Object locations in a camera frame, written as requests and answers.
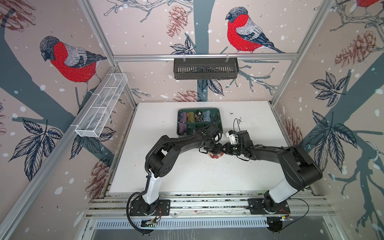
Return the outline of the beige maroon striped sock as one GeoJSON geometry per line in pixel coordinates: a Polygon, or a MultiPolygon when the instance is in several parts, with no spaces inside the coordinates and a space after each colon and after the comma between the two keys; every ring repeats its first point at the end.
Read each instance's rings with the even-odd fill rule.
{"type": "Polygon", "coordinates": [[[212,159],[219,159],[220,157],[222,157],[224,155],[223,152],[220,152],[218,154],[213,154],[213,153],[209,153],[209,156],[212,158],[212,159]]]}

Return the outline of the purple striped sock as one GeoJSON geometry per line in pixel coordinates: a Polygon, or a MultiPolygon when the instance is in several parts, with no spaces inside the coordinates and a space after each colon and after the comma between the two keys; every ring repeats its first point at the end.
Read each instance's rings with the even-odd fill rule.
{"type": "Polygon", "coordinates": [[[184,136],[187,134],[187,124],[186,123],[179,123],[178,124],[178,135],[184,136]]]}

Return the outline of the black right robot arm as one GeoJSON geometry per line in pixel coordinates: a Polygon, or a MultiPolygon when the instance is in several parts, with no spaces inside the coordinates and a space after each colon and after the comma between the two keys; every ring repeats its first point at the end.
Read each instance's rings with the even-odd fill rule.
{"type": "Polygon", "coordinates": [[[243,161],[267,161],[280,164],[284,178],[264,193],[263,206],[269,214],[280,210],[287,199],[323,177],[318,164],[300,145],[291,147],[255,145],[247,131],[230,130],[226,136],[230,141],[222,146],[224,154],[238,158],[243,155],[243,161]]]}

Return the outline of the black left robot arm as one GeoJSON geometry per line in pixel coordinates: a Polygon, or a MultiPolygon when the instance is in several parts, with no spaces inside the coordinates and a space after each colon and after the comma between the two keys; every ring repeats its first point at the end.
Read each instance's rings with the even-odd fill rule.
{"type": "Polygon", "coordinates": [[[147,172],[147,183],[145,190],[141,193],[140,206],[146,215],[152,214],[159,200],[162,178],[174,167],[180,154],[193,150],[204,149],[203,154],[221,152],[221,140],[223,130],[211,123],[207,127],[194,130],[191,135],[179,138],[162,136],[151,148],[145,157],[145,171],[147,172]]]}

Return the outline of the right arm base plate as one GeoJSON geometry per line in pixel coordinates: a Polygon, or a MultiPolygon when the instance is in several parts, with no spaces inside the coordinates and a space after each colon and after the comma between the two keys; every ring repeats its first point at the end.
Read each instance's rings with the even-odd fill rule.
{"type": "Polygon", "coordinates": [[[271,199],[248,199],[248,207],[251,215],[266,215],[266,214],[277,214],[277,215],[290,215],[291,211],[287,201],[281,203],[275,203],[271,199]]]}

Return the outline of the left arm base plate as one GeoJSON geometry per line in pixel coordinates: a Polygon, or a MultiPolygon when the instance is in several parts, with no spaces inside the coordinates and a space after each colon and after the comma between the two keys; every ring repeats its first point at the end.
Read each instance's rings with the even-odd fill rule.
{"type": "Polygon", "coordinates": [[[145,216],[168,216],[170,214],[170,200],[156,200],[152,204],[147,204],[139,198],[133,200],[128,206],[128,215],[130,217],[145,217],[145,216]]]}

